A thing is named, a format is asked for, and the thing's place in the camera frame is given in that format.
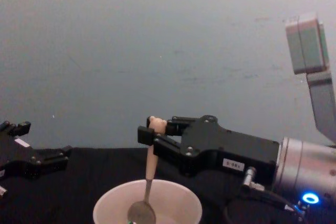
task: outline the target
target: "silver cylindrical joint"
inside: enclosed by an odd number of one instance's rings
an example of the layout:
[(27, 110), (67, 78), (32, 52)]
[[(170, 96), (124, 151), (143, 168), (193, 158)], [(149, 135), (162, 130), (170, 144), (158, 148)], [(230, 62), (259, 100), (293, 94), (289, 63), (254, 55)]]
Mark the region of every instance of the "silver cylindrical joint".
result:
[(250, 187), (253, 179), (255, 178), (257, 170), (254, 167), (249, 167), (246, 170), (243, 186)]
[(336, 149), (284, 138), (278, 159), (274, 191), (301, 201), (314, 194), (318, 204), (336, 207)]

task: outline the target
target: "white label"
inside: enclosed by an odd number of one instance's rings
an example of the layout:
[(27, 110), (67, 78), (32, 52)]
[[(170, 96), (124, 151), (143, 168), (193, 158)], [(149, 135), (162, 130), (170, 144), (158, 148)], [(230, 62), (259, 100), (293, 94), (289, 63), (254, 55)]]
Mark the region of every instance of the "white label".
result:
[(243, 172), (245, 164), (225, 158), (225, 159), (223, 159), (223, 166)]
[(17, 139), (15, 139), (15, 142), (18, 143), (18, 144), (20, 144), (20, 145), (22, 145), (22, 146), (25, 147), (25, 148), (30, 147), (30, 145), (27, 144), (27, 143), (26, 143), (25, 141), (23, 141), (22, 139), (17, 138)]

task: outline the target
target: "metal spoon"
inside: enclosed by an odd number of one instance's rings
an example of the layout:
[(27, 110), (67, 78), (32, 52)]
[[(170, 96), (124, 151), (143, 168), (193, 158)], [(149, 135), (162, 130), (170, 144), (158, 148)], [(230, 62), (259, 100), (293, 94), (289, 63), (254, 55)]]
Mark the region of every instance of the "metal spoon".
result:
[[(149, 128), (154, 129), (156, 133), (164, 134), (167, 126), (167, 121), (160, 118), (150, 117)], [(154, 155), (154, 146), (150, 146), (147, 151), (146, 164), (146, 190), (143, 201), (135, 202), (131, 205), (127, 213), (128, 221), (136, 224), (155, 224), (156, 216), (153, 208), (149, 204), (149, 193), (152, 186), (152, 181), (155, 175), (158, 157)]]
[(148, 148), (146, 166), (146, 190), (144, 200), (135, 202), (131, 205), (127, 213), (128, 221), (136, 224), (155, 224), (156, 216), (153, 208), (149, 204), (149, 193), (155, 174), (158, 157), (153, 154), (153, 145)]

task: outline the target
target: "blue led light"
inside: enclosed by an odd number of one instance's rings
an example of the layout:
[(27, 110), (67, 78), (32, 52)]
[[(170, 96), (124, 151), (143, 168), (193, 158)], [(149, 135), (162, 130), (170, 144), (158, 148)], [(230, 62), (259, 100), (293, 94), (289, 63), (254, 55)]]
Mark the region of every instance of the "blue led light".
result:
[(309, 204), (316, 204), (319, 202), (319, 197), (316, 194), (307, 193), (302, 197), (303, 201)]

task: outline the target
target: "table surface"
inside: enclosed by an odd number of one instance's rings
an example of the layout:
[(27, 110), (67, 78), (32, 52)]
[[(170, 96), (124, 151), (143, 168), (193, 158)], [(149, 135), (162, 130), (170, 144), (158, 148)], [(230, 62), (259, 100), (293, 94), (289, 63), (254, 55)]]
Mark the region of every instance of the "table surface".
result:
[[(145, 175), (146, 149), (74, 148), (65, 171), (37, 180), (8, 178), (1, 185), (8, 190), (0, 200), (0, 223), (6, 224), (93, 224), (97, 200), (111, 188)], [(201, 224), (225, 223), (225, 200), (239, 190), (240, 180), (216, 171), (204, 171), (188, 178), (176, 167), (159, 160), (155, 178), (188, 187), (203, 207)], [(235, 223), (296, 223), (290, 213), (259, 202), (235, 201), (230, 206)], [(331, 211), (312, 210), (309, 223), (335, 223)]]

